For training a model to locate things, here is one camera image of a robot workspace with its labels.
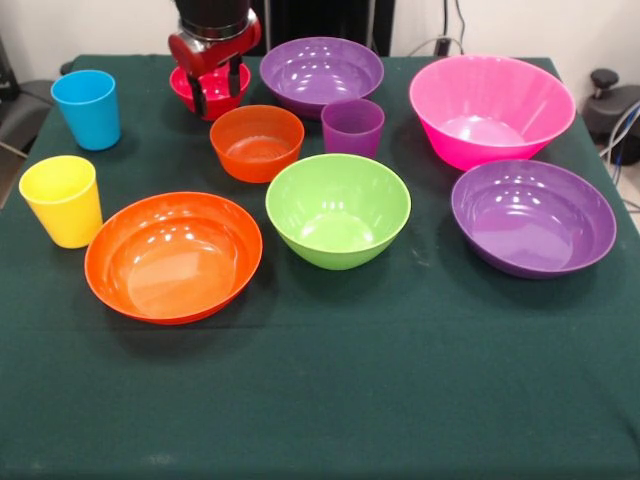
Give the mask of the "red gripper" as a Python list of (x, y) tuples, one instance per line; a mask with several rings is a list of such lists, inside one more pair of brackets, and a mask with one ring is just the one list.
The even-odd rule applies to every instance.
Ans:
[(229, 94), (237, 98), (241, 92), (242, 56), (254, 48), (261, 38), (261, 25), (252, 9), (241, 21), (224, 28), (189, 29), (181, 22), (181, 29), (168, 38), (170, 52), (177, 64), (187, 73), (194, 112), (200, 118), (207, 113), (206, 95), (199, 77), (229, 61)]

